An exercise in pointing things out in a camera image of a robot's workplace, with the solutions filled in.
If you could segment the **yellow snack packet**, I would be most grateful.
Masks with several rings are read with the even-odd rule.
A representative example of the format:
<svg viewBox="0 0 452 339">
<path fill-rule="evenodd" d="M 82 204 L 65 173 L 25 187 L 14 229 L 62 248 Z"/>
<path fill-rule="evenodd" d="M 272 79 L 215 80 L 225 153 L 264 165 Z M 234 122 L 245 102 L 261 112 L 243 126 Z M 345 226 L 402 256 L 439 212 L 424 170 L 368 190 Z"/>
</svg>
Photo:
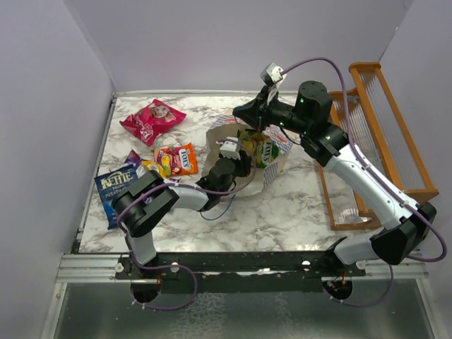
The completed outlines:
<svg viewBox="0 0 452 339">
<path fill-rule="evenodd" d="M 143 175 L 150 171 L 156 171 L 164 179 L 168 178 L 167 174 L 165 173 L 165 169 L 152 160 L 142 160 L 140 162 L 140 165 L 136 169 L 136 174 L 138 178 L 141 178 Z"/>
</svg>

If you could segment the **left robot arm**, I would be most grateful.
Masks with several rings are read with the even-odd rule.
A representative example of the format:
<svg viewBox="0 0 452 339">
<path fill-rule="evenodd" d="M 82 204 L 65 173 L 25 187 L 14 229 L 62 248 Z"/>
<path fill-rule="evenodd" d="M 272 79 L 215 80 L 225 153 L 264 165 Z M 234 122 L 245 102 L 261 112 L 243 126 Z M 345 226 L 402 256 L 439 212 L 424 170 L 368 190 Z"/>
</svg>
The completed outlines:
<svg viewBox="0 0 452 339">
<path fill-rule="evenodd" d="M 171 209 L 210 210 L 223 196 L 246 188 L 255 173 L 255 157 L 240 150 L 237 159 L 221 155 L 208 174 L 194 184 L 163 179 L 155 170 L 131 184 L 111 202 L 133 258 L 131 270 L 142 279 L 154 274 L 157 251 L 153 229 Z"/>
</svg>

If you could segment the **purple candy bag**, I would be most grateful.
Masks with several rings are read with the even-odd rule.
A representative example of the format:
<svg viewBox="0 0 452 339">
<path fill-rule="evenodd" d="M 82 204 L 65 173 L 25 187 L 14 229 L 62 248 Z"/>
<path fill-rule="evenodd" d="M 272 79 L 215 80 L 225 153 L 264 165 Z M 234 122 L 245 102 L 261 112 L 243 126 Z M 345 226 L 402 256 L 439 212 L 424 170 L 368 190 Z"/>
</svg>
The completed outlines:
<svg viewBox="0 0 452 339">
<path fill-rule="evenodd" d="M 135 169 L 137 176 L 141 177 L 146 171 L 146 168 L 142 165 L 142 160 L 143 159 L 138 155 L 138 153 L 135 150 L 131 150 L 127 155 L 124 163 L 126 165 L 132 165 L 133 168 Z"/>
</svg>

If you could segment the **blue kettle chips bag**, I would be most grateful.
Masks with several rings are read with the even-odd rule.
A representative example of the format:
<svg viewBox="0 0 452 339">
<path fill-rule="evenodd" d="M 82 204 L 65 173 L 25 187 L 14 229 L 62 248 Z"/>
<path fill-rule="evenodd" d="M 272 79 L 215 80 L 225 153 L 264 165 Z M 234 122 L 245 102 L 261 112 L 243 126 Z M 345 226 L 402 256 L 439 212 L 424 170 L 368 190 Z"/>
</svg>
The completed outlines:
<svg viewBox="0 0 452 339">
<path fill-rule="evenodd" d="M 138 179 L 133 165 L 125 165 L 119 169 L 95 178 L 95 185 L 107 217 L 107 229 L 117 227 L 117 214 L 112 207 L 112 201 L 121 192 L 127 190 L 130 184 Z"/>
</svg>

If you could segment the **green Savoria snack packet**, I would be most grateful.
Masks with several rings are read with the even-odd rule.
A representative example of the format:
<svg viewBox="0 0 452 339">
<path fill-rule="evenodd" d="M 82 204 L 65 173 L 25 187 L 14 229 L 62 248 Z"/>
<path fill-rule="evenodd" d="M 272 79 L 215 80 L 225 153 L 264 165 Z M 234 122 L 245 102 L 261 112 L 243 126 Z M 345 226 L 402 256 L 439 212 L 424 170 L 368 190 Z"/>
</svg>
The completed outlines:
<svg viewBox="0 0 452 339">
<path fill-rule="evenodd" d="M 276 143 L 264 133 L 244 129 L 237 132 L 237 138 L 254 154 L 258 168 L 266 168 L 279 155 Z"/>
</svg>

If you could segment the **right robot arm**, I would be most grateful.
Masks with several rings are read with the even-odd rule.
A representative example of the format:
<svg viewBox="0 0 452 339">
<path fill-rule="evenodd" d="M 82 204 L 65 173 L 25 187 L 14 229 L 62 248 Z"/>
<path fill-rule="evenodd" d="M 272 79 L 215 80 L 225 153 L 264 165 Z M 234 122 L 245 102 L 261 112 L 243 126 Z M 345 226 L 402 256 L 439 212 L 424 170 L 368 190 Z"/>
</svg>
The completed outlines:
<svg viewBox="0 0 452 339">
<path fill-rule="evenodd" d="M 427 237 L 436 208 L 409 197 L 365 160 L 348 134 L 330 122 L 332 104 L 322 83 L 305 81 L 293 106 L 271 97 L 264 86 L 252 101 L 232 113 L 255 130 L 275 125 L 299 134 L 305 153 L 348 184 L 379 219 L 377 231 L 345 238 L 331 247 L 333 253 L 324 259 L 330 275 L 340 276 L 363 260 L 398 265 Z"/>
</svg>

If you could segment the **orange Savoria snack packet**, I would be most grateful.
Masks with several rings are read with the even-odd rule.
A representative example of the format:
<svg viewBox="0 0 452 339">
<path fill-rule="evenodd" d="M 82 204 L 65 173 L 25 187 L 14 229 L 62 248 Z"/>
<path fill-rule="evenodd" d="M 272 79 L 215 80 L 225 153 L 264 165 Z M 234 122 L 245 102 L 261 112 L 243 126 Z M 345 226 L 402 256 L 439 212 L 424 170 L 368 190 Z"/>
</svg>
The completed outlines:
<svg viewBox="0 0 452 339">
<path fill-rule="evenodd" d="M 192 143 L 154 151 L 154 161 L 166 177 L 191 175 L 198 172 L 198 163 Z"/>
</svg>

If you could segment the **red snack bag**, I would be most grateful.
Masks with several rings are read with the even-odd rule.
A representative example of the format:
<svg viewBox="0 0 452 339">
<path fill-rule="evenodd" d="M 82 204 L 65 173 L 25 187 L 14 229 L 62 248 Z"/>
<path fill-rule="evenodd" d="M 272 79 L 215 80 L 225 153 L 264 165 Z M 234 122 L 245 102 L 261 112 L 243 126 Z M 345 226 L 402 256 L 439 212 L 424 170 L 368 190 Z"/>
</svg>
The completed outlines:
<svg viewBox="0 0 452 339">
<path fill-rule="evenodd" d="M 183 122 L 186 114 L 154 99 L 149 105 L 120 121 L 121 126 L 147 146 L 162 134 Z"/>
</svg>

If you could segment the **checkered paper bag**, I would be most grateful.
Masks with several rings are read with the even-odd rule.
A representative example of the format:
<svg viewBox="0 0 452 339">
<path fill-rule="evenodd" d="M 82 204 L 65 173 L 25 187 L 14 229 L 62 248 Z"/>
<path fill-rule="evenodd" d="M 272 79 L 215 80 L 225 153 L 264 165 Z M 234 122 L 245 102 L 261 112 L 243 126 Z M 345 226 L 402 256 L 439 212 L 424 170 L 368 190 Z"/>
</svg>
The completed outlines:
<svg viewBox="0 0 452 339">
<path fill-rule="evenodd" d="M 232 115 L 218 117 L 206 132 L 208 154 L 197 181 L 208 191 L 202 211 L 212 209 L 223 197 L 261 193 L 282 171 L 292 146 L 275 126 L 258 132 Z"/>
</svg>

